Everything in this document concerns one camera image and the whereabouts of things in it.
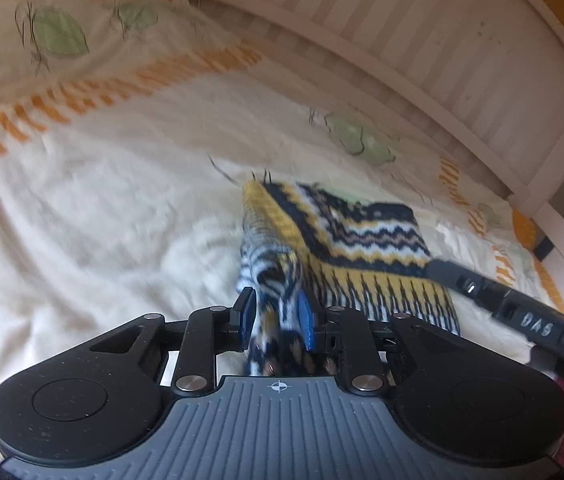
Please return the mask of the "cream leaf print bedsheet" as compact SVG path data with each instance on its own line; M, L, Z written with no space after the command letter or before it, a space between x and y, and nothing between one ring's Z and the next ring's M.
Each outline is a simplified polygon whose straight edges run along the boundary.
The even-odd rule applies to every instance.
M457 159L188 0L0 0L0 382L142 313L231 302L241 188L264 177L407 204L433 254L559 304L528 223Z

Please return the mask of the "white slatted bed headboard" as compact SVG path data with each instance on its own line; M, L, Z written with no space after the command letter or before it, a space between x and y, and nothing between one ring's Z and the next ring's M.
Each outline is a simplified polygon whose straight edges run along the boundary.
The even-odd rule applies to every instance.
M526 214L564 180L564 0L190 1L486 166Z

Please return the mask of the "navy yellow patterned knit sweater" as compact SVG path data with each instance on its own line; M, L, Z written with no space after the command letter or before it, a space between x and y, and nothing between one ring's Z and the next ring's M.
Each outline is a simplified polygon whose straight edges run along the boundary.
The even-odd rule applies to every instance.
M314 308L351 308L380 322L405 313L460 333L449 292L425 276L432 256L408 206L257 180L243 185L242 199L236 288L256 295L250 376L335 373L334 360L314 348Z

